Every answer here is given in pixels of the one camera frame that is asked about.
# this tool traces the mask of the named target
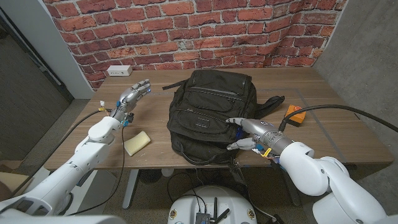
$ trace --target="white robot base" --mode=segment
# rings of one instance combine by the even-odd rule
[[[237,192],[222,186],[206,185],[194,189],[196,194],[201,197],[206,203],[205,206],[200,198],[193,195],[193,190],[189,190],[184,195],[177,199],[169,212],[168,224],[183,224],[183,223],[197,223],[197,213],[200,210],[202,213],[207,213],[210,218],[214,220],[215,213],[217,218],[220,217],[227,209],[229,212],[223,215],[219,224],[241,223],[241,224],[256,224],[256,214],[252,205],[242,195]]]

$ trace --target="yellow sponge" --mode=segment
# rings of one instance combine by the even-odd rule
[[[124,142],[124,147],[126,148],[127,153],[132,156],[136,152],[140,151],[144,146],[146,146],[150,142],[150,138],[145,133],[145,131],[141,131],[135,137],[130,140]]]

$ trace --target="white electrical outlet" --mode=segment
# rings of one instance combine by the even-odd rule
[[[129,76],[132,67],[130,65],[111,65],[107,71],[110,76]]]

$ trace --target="backpack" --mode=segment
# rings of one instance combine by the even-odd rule
[[[228,151],[227,145],[245,136],[226,119],[261,119],[285,99],[274,96],[257,104],[250,76],[218,70],[195,70],[189,79],[163,90],[176,86],[167,128],[172,149],[194,165],[230,163],[238,149]]]

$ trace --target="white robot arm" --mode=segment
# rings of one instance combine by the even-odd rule
[[[333,157],[313,159],[314,151],[302,142],[294,142],[272,124],[256,119],[230,118],[228,123],[241,125],[252,138],[238,140],[228,149],[254,149],[257,142],[280,155],[279,162],[299,191],[319,196],[313,214],[318,223],[376,223],[387,215],[380,203],[353,181],[345,166]]]
[[[76,147],[75,154],[64,165],[30,192],[0,202],[0,218],[24,215],[57,215],[68,203],[68,194],[76,183],[97,164],[103,162],[115,140],[113,133],[132,120],[129,112],[137,101],[150,92],[149,80],[128,88],[120,97],[116,109],[88,131],[88,136]]]

